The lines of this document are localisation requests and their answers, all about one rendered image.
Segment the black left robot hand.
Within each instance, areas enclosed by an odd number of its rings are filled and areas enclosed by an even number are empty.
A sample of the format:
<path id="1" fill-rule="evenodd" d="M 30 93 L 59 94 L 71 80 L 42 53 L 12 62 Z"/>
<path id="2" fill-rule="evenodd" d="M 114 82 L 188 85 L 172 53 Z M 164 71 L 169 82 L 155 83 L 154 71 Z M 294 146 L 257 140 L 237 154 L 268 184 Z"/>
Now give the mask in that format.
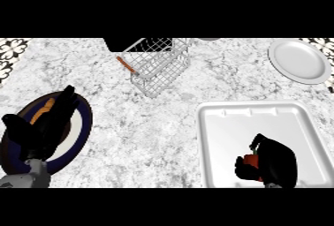
<path id="1" fill-rule="evenodd" d="M 46 161 L 52 157 L 61 143 L 65 125 L 71 121 L 79 105 L 74 87 L 67 86 L 50 110 L 42 113 L 34 124 L 15 114 L 3 115 L 8 137 L 21 146 L 22 162 L 30 159 Z"/>

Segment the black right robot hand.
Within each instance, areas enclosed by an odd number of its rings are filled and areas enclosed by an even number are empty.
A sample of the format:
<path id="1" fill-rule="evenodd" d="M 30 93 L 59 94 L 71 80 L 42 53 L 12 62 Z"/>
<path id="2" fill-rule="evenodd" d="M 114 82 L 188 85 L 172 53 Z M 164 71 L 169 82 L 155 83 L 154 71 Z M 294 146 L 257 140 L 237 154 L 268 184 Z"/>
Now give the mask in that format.
<path id="1" fill-rule="evenodd" d="M 250 154 L 259 156 L 259 169 L 265 187 L 294 188 L 297 182 L 297 161 L 291 148 L 259 133 L 250 144 L 250 150 Z M 243 160 L 244 156 L 240 156 L 235 162 L 237 177 L 244 180 L 253 180 L 247 175 Z"/>

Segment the red bell pepper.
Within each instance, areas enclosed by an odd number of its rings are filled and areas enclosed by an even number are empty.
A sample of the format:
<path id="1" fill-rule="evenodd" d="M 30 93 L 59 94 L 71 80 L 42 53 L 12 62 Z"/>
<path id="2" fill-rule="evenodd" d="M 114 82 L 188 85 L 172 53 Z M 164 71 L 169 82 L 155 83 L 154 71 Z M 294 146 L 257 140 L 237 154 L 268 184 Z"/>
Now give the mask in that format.
<path id="1" fill-rule="evenodd" d="M 259 156 L 256 154 L 246 154 L 243 163 L 247 169 L 247 175 L 256 181 L 262 181 L 262 174 L 259 169 Z"/>

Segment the white rectangular tray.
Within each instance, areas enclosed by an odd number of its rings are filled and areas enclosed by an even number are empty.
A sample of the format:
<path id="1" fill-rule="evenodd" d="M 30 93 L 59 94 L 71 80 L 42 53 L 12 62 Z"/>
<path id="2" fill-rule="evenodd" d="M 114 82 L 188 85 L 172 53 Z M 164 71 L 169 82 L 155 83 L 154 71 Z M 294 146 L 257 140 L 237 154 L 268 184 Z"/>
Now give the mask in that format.
<path id="1" fill-rule="evenodd" d="M 306 105 L 293 100 L 204 102 L 195 112 L 203 185 L 207 188 L 260 188 L 235 175 L 235 161 L 251 152 L 257 134 L 296 153 L 297 187 L 334 187 L 334 158 Z"/>

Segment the orange croissant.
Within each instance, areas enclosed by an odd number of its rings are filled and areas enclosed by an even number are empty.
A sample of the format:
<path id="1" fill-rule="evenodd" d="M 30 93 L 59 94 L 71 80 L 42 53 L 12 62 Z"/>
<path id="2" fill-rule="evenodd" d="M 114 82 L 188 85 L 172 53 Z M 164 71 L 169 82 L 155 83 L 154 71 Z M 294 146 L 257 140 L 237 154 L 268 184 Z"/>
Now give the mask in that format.
<path id="1" fill-rule="evenodd" d="M 45 103 L 45 106 L 39 109 L 37 113 L 34 114 L 34 116 L 30 120 L 30 124 L 34 124 L 37 122 L 42 114 L 50 111 L 53 104 L 55 104 L 55 98 L 49 98 L 49 100 Z"/>

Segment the dark blue rimmed plate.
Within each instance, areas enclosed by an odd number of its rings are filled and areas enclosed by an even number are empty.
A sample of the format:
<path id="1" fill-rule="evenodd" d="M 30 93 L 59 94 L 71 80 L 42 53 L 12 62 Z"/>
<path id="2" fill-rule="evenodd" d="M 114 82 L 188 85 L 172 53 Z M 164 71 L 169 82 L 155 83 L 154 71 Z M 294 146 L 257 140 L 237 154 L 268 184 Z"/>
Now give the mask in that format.
<path id="1" fill-rule="evenodd" d="M 25 108 L 16 113 L 27 121 L 31 120 L 39 110 L 50 98 L 58 99 L 59 92 L 49 93 L 36 99 Z M 79 107 L 73 113 L 71 122 L 67 124 L 61 137 L 61 144 L 47 160 L 47 172 L 53 175 L 71 163 L 81 152 L 84 143 L 89 139 L 93 126 L 93 111 L 87 100 L 77 95 Z M 30 172 L 30 166 L 18 159 L 21 146 L 8 138 L 8 132 L 2 136 L 0 161 L 2 168 L 8 175 L 25 174 Z"/>

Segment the white round plate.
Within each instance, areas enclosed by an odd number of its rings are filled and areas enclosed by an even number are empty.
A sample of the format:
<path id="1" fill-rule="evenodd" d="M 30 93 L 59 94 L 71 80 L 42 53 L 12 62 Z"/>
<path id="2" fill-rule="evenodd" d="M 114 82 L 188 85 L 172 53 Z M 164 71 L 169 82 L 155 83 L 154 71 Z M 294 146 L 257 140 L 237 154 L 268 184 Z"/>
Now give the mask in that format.
<path id="1" fill-rule="evenodd" d="M 318 85 L 331 75 L 331 65 L 322 52 L 305 41 L 280 39 L 268 48 L 275 70 L 293 81 Z"/>

